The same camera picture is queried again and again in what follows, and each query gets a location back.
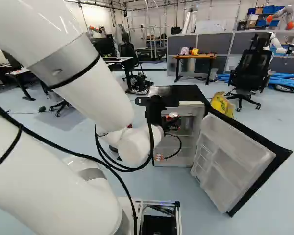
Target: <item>black cable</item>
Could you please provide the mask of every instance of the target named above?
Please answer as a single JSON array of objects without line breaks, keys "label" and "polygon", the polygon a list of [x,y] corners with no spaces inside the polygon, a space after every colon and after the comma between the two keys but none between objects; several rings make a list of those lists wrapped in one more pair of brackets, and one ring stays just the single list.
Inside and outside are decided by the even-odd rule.
[{"label": "black cable", "polygon": [[102,136],[100,136],[100,135],[97,135],[98,137],[104,137],[104,136],[106,136],[106,135],[108,135],[109,134],[109,132],[107,132],[106,134],[103,134]]},{"label": "black cable", "polygon": [[103,165],[104,167],[106,167],[108,170],[110,170],[112,172],[112,174],[114,174],[114,176],[118,179],[118,181],[121,183],[122,187],[124,188],[124,191],[131,203],[131,207],[132,207],[132,213],[133,213],[133,220],[134,220],[134,234],[137,234],[137,215],[136,215],[136,211],[135,211],[135,206],[134,206],[134,203],[132,201],[132,198],[131,198],[131,195],[124,183],[124,181],[122,180],[122,178],[113,170],[111,169],[111,167],[104,163],[103,161],[95,158],[95,157],[92,157],[92,156],[89,156],[89,155],[86,155],[86,154],[82,154],[82,153],[76,153],[76,152],[73,152],[71,150],[68,150],[64,147],[61,147],[47,139],[45,139],[44,137],[38,135],[37,133],[29,130],[27,127],[24,127],[22,124],[20,124],[19,122],[17,122],[15,119],[13,119],[9,114],[7,114],[5,112],[4,109],[2,109],[2,107],[0,106],[0,116],[2,116],[4,119],[6,119],[8,122],[10,122],[11,124],[17,126],[19,128],[19,132],[18,132],[18,135],[17,137],[14,139],[13,143],[11,144],[11,146],[8,148],[8,150],[5,152],[5,154],[1,157],[1,161],[0,161],[0,164],[2,164],[2,162],[6,159],[6,157],[9,155],[9,153],[13,150],[14,146],[17,144],[17,141],[19,140],[20,136],[21,136],[21,132],[24,131],[25,133],[29,134],[30,136],[34,137],[35,139],[38,139],[40,140],[41,142],[53,147],[53,148],[56,148],[62,152],[65,152],[65,153],[68,153],[68,154],[72,154],[72,155],[75,155],[77,157],[81,157],[81,158],[86,158],[86,159],[89,159],[91,161],[94,161],[96,163],[99,163],[101,165]]},{"label": "black cable", "polygon": [[[124,165],[118,163],[113,158],[111,158],[105,152],[105,150],[102,148],[102,146],[101,146],[101,144],[99,142],[98,135],[96,133],[96,125],[95,125],[95,141],[96,141],[96,146],[97,146],[98,153],[102,157],[102,159],[111,168],[113,168],[114,170],[117,170],[117,171],[120,171],[120,172],[125,172],[125,173],[141,170],[141,169],[145,168],[148,165],[148,163],[150,162],[150,160],[153,158],[154,139],[153,139],[152,127],[151,127],[151,124],[150,124],[150,121],[149,121],[150,120],[150,108],[149,108],[149,105],[150,105],[150,103],[148,103],[147,106],[146,106],[146,114],[147,114],[146,119],[147,119],[147,123],[148,123],[149,138],[150,138],[150,153],[149,153],[149,156],[146,159],[146,161],[142,165],[140,165],[139,167],[135,167],[135,168],[127,167],[127,166],[124,166]],[[115,164],[115,165],[117,165],[117,166],[119,166],[121,168],[117,168],[116,166],[112,165],[106,158],[109,159],[113,164]]]},{"label": "black cable", "polygon": [[181,151],[181,148],[182,148],[182,140],[181,140],[181,138],[180,138],[179,136],[176,136],[176,135],[170,134],[170,133],[168,133],[168,132],[166,132],[166,134],[169,135],[169,136],[177,137],[178,140],[180,141],[180,146],[179,146],[178,150],[177,150],[175,153],[171,154],[170,156],[164,157],[164,159],[169,159],[169,158],[174,157],[176,154],[178,154],[178,153]]},{"label": "black cable", "polygon": [[4,160],[9,156],[9,154],[12,152],[13,148],[16,146],[16,144],[18,143],[18,141],[20,140],[21,137],[21,133],[22,133],[22,128],[19,128],[19,131],[15,137],[15,139],[13,140],[13,142],[11,143],[10,147],[6,150],[6,152],[2,155],[2,157],[0,158],[0,165],[4,162]]}]

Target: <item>yellow object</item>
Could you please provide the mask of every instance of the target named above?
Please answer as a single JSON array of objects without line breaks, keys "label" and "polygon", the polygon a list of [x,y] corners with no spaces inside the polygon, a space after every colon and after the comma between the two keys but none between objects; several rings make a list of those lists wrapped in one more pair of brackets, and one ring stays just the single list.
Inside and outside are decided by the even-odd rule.
[{"label": "yellow object", "polygon": [[229,116],[230,118],[233,118],[235,105],[227,100],[224,93],[225,92],[216,92],[214,97],[211,99],[210,104],[214,109]]},{"label": "yellow object", "polygon": [[191,55],[198,55],[198,52],[199,52],[199,50],[196,49],[196,48],[194,48],[194,49],[192,50]]}]

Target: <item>concrete floor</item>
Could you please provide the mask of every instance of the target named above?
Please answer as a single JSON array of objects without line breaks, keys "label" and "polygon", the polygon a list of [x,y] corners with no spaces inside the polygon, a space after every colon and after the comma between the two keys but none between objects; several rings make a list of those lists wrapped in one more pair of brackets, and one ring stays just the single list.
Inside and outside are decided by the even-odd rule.
[{"label": "concrete floor", "polygon": [[[124,72],[116,71],[114,74],[125,86],[122,82]],[[145,74],[156,86],[171,85],[174,81],[174,77],[166,77],[166,71],[146,71]],[[203,82],[187,78],[177,84],[197,84],[206,98],[211,98],[217,91],[230,90],[221,82],[205,86]],[[22,91],[15,88],[0,94],[0,105],[6,110],[10,109],[11,115],[19,122],[51,141],[73,151],[99,157],[94,142],[94,123],[75,109],[65,110],[61,117],[55,117],[50,112],[17,114],[36,112],[40,106],[52,104],[39,86],[28,90],[36,101],[22,100]],[[135,96],[129,95],[129,98],[134,100]],[[294,152],[294,94],[265,89],[262,94],[254,96],[254,100],[262,103],[261,109],[255,110],[254,105],[243,102],[243,109],[235,113],[235,119]],[[133,125],[143,124],[144,108],[135,104],[133,107],[136,114]],[[110,172],[105,172],[115,194],[125,196],[118,181]],[[294,235],[294,153],[233,218],[218,212],[190,175],[189,168],[148,166],[139,172],[120,175],[133,197],[181,201],[184,235]],[[0,210],[0,235],[32,234],[30,229]]]}]

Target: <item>desk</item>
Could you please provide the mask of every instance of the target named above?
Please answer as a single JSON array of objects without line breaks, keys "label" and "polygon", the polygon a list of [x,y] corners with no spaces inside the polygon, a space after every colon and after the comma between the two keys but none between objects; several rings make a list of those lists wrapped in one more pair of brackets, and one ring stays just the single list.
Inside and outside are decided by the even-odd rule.
[{"label": "desk", "polygon": [[134,57],[120,57],[119,60],[107,60],[106,63],[115,63],[115,64],[121,64],[124,66],[125,70],[125,76],[126,76],[126,82],[127,82],[127,87],[131,90],[132,89],[132,84],[131,84],[131,77],[129,75],[129,69],[130,67],[127,65],[127,61],[132,59]]},{"label": "desk", "polygon": [[26,90],[26,87],[22,84],[22,82],[20,82],[17,78],[17,75],[20,75],[20,74],[24,74],[24,73],[27,73],[27,72],[30,72],[30,70],[28,70],[28,68],[26,67],[22,67],[20,70],[15,70],[15,71],[12,71],[12,72],[8,72],[6,73],[5,75],[11,77],[14,79],[14,81],[18,84],[18,86],[21,88],[21,90],[23,91],[24,93],[24,97],[22,99],[25,99],[25,100],[28,100],[28,101],[35,101],[36,99],[32,98],[30,96],[30,94],[27,92]]},{"label": "desk", "polygon": [[174,80],[174,82],[177,82],[182,77],[182,76],[178,75],[179,63],[180,63],[181,59],[209,59],[208,75],[207,75],[207,79],[206,79],[206,85],[208,85],[212,62],[216,57],[217,56],[214,53],[199,54],[199,55],[175,55],[173,57],[176,59],[176,79]]}]

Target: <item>white robotic arm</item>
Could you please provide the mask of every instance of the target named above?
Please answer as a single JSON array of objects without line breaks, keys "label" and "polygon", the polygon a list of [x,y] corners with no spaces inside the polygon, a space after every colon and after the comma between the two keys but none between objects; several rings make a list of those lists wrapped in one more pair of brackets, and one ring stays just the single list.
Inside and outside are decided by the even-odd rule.
[{"label": "white robotic arm", "polygon": [[[124,129],[134,117],[132,104],[63,1],[0,0],[0,49],[109,133],[106,140],[123,160],[139,165],[147,159],[147,126]],[[152,130],[156,146],[163,131]],[[0,161],[16,136],[17,145],[0,163],[0,208],[40,235],[128,234],[102,174],[92,174],[97,183],[90,186],[1,116]]]}]

